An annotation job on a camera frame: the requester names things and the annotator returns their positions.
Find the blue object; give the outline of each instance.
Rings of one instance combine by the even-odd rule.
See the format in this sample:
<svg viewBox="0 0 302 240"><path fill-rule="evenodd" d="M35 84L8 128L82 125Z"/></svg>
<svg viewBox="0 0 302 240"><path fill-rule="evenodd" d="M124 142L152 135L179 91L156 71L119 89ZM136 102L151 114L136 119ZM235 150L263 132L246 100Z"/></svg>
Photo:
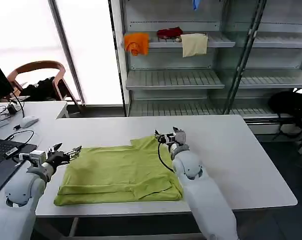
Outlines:
<svg viewBox="0 0 302 240"><path fill-rule="evenodd" d="M193 0L193 10L197 10L201 0Z"/></svg>

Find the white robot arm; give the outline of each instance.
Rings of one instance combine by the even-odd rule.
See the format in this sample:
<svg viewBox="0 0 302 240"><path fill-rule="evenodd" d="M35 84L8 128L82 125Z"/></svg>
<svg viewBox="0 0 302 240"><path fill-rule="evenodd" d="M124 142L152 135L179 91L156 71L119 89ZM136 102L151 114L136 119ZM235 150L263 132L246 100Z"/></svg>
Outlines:
<svg viewBox="0 0 302 240"><path fill-rule="evenodd" d="M173 130L165 135L155 131L155 136L159 143L169 146L173 170L201 232L208 240L238 240L232 209L198 156L185 144L185 132L175 127Z"/></svg>
<svg viewBox="0 0 302 240"><path fill-rule="evenodd" d="M6 201L0 206L0 239L28 240L35 223L35 210L46 184L56 168L79 156L81 147L68 152L57 151L62 144L49 148L48 159L43 151L20 154L32 166L20 178L9 181L5 187Z"/></svg>

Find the chair backrest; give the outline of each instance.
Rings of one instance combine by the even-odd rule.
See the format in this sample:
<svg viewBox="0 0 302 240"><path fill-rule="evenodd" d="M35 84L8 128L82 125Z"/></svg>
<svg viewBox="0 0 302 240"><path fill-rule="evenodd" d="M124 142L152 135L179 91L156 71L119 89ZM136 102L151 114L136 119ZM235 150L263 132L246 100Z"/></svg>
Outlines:
<svg viewBox="0 0 302 240"><path fill-rule="evenodd" d="M7 79L9 80L10 84L12 85L12 87L17 88L17 90L19 90L20 92L23 90L22 86L16 81L16 77L18 74L22 74L22 73L28 73L30 71L35 71L38 69L58 69L59 72L57 73L57 75L54 77L53 80L53 84L56 85L55 83L58 83L60 80L63 79L64 74L65 74L65 68L64 66L57 62L57 61L34 61L28 64L25 64L23 66L20 66L19 68L15 69L14 71L12 71ZM63 99L63 96L61 95L60 91L58 89L55 89L56 94L59 96L60 100Z"/></svg>

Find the laptop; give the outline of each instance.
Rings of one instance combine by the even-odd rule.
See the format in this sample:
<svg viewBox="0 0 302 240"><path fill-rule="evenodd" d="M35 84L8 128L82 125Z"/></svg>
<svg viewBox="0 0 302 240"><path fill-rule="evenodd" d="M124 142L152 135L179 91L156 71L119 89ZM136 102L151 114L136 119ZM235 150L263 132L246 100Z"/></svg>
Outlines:
<svg viewBox="0 0 302 240"><path fill-rule="evenodd" d="M0 190L2 187L8 182L11 176L21 167L22 164L18 164L12 158L6 158L5 153L10 151L14 147L19 147L23 143L16 141L6 141L0 140ZM26 144L22 149L20 149L20 153L30 153L36 149L36 145Z"/></svg>

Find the shelving unit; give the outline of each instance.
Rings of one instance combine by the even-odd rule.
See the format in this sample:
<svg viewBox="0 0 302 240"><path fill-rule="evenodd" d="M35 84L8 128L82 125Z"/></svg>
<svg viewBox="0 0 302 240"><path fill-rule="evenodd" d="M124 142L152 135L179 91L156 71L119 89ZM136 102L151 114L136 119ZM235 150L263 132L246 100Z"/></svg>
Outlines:
<svg viewBox="0 0 302 240"><path fill-rule="evenodd" d="M236 48L237 58L231 60L235 69L242 50L224 31L232 6L229 0L206 0L194 11L186 0L123 0L124 34L149 35L147 55L126 56L128 74L123 82L130 96L129 116L222 114L209 99L225 88L218 74L219 51ZM156 35L177 26L184 34L207 34L207 53L183 58L182 43Z"/></svg>
<svg viewBox="0 0 302 240"><path fill-rule="evenodd" d="M258 24L230 111L244 119L277 118L267 104L270 96L302 88L302 0L267 0Z"/></svg>
<svg viewBox="0 0 302 240"><path fill-rule="evenodd" d="M129 72L127 90L186 90L221 89L221 83L213 70L132 70Z"/></svg>
<svg viewBox="0 0 302 240"><path fill-rule="evenodd" d="M269 32L261 32L258 33L253 48L296 48L296 49L302 49L302 33L269 33Z"/></svg>
<svg viewBox="0 0 302 240"><path fill-rule="evenodd" d="M203 32L208 35L208 48L232 48L235 46L235 42L229 40L220 32ZM159 48L182 48L182 43L177 43L175 39L161 39L158 38L156 33L149 32L149 48L159 49Z"/></svg>
<svg viewBox="0 0 302 240"><path fill-rule="evenodd" d="M130 116L190 116L216 115L220 112L208 100L145 100L135 101L131 106Z"/></svg>
<svg viewBox="0 0 302 240"><path fill-rule="evenodd" d="M282 89L302 88L302 70L300 69L247 69L240 82L239 89Z"/></svg>

